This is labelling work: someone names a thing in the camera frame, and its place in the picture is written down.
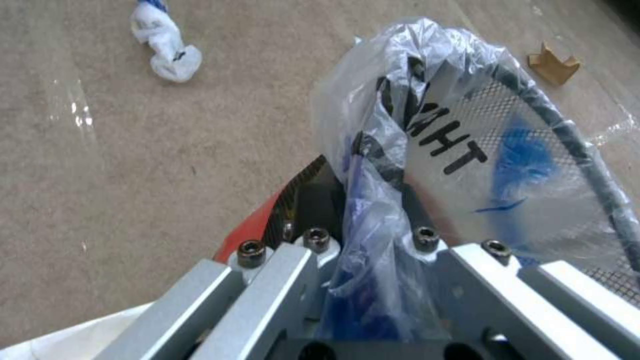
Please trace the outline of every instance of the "floor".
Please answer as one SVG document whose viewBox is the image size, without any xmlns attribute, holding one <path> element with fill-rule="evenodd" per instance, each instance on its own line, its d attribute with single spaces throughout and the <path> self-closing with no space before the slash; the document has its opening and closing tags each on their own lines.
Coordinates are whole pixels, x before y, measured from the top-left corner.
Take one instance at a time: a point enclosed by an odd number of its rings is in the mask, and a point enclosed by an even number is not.
<svg viewBox="0 0 640 360">
<path fill-rule="evenodd" d="M 0 4 L 0 347 L 153 300 L 317 156 L 308 93 L 405 16 L 463 26 L 525 64 L 546 40 L 584 62 L 541 82 L 640 204 L 640 32 L 603 0 L 183 0 L 204 63 L 151 71 L 133 0 Z"/>
</svg>

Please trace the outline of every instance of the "packaging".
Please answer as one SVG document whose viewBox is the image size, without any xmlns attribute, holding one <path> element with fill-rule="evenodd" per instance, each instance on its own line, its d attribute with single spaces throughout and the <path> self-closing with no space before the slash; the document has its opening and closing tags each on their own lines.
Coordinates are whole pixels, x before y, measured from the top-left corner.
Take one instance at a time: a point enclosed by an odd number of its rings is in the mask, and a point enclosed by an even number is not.
<svg viewBox="0 0 640 360">
<path fill-rule="evenodd" d="M 525 265 L 563 259 L 638 293 L 629 199 L 505 48 L 428 19 L 393 24 L 317 85 L 312 121 L 347 193 L 321 337 L 447 336 L 435 275 L 407 260 L 407 193 L 449 246 L 492 238 Z"/>
</svg>

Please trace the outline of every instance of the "bolt head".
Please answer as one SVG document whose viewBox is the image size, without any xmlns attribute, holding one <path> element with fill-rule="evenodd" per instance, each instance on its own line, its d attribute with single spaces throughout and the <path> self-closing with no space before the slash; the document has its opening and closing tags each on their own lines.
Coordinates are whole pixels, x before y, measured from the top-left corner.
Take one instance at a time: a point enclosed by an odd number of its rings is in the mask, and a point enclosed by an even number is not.
<svg viewBox="0 0 640 360">
<path fill-rule="evenodd" d="M 438 248 L 440 235 L 428 226 L 416 227 L 413 230 L 413 244 L 418 251 L 433 252 Z"/>
<path fill-rule="evenodd" d="M 238 265 L 243 268 L 257 268 L 266 259 L 264 243 L 259 240 L 246 240 L 238 246 Z"/>
<path fill-rule="evenodd" d="M 511 258 L 511 249 L 509 249 L 507 245 L 499 242 L 498 240 L 489 239 L 483 241 L 480 246 L 484 249 L 484 251 L 493 256 L 501 264 L 509 264 L 509 259 Z"/>
<path fill-rule="evenodd" d="M 316 254 L 321 254 L 329 249 L 330 240 L 329 232 L 322 227 L 312 227 L 302 234 L 303 245 Z"/>
</svg>

